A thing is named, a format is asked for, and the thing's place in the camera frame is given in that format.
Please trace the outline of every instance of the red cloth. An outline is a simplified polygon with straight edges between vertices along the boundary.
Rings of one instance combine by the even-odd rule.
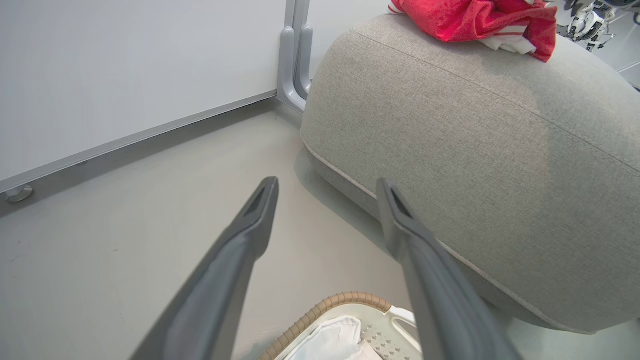
[[[444,42],[488,38],[509,25],[529,23],[524,37],[536,47],[531,56],[544,61],[556,48],[556,7],[542,0],[391,0],[425,33]]]

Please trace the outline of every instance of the white plastic basket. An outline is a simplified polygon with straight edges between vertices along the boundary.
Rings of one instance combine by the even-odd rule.
[[[260,360],[285,360],[313,331],[327,320],[353,316],[362,324],[362,340],[385,360],[421,360],[422,349],[399,322],[416,327],[411,311],[360,292],[341,293],[320,302],[279,337]]]

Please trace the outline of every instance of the gray sofa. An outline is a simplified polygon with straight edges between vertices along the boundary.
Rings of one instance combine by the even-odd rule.
[[[640,316],[640,94],[567,39],[543,63],[377,17],[324,57],[301,133],[372,215],[395,181],[503,311],[584,334]]]

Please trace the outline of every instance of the red and white clothing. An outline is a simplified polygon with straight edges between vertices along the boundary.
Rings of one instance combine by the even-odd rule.
[[[545,63],[556,48],[557,8],[542,0],[391,0],[388,10],[444,42],[478,40]]]

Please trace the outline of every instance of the brown woven rim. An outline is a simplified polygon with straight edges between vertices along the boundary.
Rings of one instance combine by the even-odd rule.
[[[289,330],[285,331],[281,337],[279,337],[271,346],[260,355],[259,360],[275,360],[280,353],[286,349],[295,338],[297,338],[304,330],[309,327],[320,316],[334,307],[344,304],[362,304],[371,306],[374,309],[378,309],[383,313],[386,313],[391,309],[391,304],[386,300],[381,299],[375,295],[369,293],[360,293],[358,291],[352,291],[350,293],[336,294],[330,298],[322,300],[313,309],[309,310],[305,316],[302,316],[298,322],[293,324]]]

